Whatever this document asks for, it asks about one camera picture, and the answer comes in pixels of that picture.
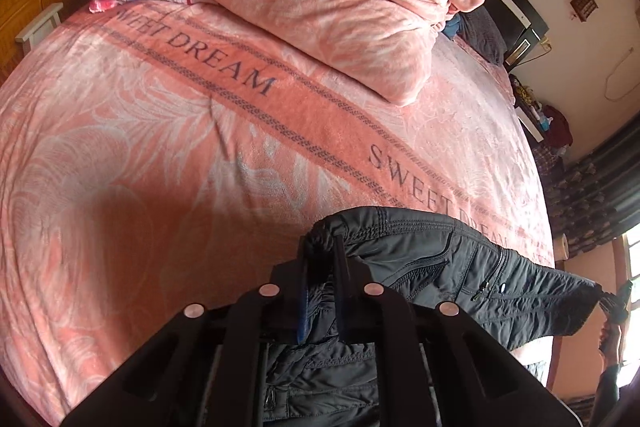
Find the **brown wall ornament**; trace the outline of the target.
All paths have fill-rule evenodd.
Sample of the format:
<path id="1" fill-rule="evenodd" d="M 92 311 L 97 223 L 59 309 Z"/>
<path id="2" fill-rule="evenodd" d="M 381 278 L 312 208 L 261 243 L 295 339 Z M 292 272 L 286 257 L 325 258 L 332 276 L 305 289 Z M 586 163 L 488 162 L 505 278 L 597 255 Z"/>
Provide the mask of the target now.
<path id="1" fill-rule="evenodd" d="M 585 22 L 598 8 L 596 0 L 570 0 L 570 7 L 578 20 Z"/>

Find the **pink sweet dream bedspread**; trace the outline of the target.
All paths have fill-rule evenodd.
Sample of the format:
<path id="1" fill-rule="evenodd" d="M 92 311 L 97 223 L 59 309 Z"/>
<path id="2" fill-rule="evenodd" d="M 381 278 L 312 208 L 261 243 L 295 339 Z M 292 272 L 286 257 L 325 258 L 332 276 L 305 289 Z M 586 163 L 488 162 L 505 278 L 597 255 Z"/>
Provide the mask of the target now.
<path id="1" fill-rule="evenodd" d="M 231 303 L 358 206 L 551 265 L 509 80 L 439 38 L 407 106 L 213 5 L 79 11 L 1 88 L 1 367 L 58 425 L 176 312 Z"/>

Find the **white waste bin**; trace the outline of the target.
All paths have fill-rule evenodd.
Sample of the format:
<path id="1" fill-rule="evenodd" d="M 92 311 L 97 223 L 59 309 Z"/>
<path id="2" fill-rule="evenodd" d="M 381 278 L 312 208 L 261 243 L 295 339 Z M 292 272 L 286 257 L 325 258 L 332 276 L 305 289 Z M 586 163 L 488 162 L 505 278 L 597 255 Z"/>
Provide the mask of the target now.
<path id="1" fill-rule="evenodd" d="M 555 262 L 564 262 L 570 257 L 570 246 L 565 234 L 555 236 L 553 239 L 553 256 Z"/>

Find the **blue crumpled garment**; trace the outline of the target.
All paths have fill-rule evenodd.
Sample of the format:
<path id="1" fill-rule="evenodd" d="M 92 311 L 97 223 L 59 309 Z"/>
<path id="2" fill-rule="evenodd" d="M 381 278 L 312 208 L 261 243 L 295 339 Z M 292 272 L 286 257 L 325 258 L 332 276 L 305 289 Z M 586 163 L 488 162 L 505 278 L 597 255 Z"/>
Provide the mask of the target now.
<path id="1" fill-rule="evenodd" d="M 447 20 L 444 28 L 442 28 L 442 33 L 449 39 L 452 40 L 460 31 L 462 25 L 461 14 L 454 14 L 450 20 Z"/>

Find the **black bedside table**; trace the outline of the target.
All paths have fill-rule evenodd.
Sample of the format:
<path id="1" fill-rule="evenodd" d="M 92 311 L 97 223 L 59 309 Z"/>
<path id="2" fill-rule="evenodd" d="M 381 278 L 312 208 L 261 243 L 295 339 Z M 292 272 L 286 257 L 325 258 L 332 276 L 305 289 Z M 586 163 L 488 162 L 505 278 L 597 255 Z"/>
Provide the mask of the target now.
<path id="1" fill-rule="evenodd" d="M 511 88 L 515 98 L 514 108 L 516 116 L 521 121 L 522 126 L 536 143 L 544 141 L 544 126 L 541 124 L 540 114 L 537 110 L 536 101 L 528 88 L 521 83 L 514 75 L 509 75 Z"/>

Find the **plaid cloth on chair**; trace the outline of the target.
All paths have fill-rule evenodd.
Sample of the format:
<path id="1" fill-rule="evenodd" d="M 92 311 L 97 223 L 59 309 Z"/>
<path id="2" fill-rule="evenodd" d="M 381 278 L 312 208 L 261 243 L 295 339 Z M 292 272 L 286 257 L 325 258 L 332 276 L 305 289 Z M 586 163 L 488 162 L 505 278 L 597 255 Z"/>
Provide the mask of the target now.
<path id="1" fill-rule="evenodd" d="M 565 152 L 565 147 L 554 148 L 544 142 L 535 143 L 532 146 L 534 161 L 543 187 L 562 180 L 565 172 Z"/>

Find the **dark patterned curtain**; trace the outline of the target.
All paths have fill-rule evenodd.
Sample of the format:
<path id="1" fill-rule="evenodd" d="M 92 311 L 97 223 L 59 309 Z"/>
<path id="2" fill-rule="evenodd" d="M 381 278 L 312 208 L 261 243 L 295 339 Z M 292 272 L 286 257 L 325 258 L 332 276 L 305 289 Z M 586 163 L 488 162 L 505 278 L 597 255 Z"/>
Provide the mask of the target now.
<path id="1" fill-rule="evenodd" d="M 639 223 L 639 118 L 563 173 L 544 182 L 552 233 L 575 257 Z"/>

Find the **black wooden headboard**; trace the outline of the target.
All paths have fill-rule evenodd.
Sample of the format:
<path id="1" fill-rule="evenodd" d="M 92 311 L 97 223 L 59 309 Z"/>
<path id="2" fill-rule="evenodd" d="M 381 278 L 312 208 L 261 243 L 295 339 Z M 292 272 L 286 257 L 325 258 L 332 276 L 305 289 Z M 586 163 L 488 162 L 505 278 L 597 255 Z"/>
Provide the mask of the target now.
<path id="1" fill-rule="evenodd" d="M 503 65 L 510 72 L 541 44 L 549 26 L 529 0 L 485 0 L 484 7 L 506 43 Z"/>

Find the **dark grey pillow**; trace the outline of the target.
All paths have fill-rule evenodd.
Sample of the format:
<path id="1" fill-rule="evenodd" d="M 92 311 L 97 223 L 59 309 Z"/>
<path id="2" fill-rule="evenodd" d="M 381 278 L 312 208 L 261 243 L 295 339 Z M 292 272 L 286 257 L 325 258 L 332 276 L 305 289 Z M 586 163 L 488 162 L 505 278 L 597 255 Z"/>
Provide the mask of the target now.
<path id="1" fill-rule="evenodd" d="M 506 43 L 489 12 L 480 6 L 471 12 L 460 12 L 458 35 L 478 55 L 492 65 L 502 65 Z"/>

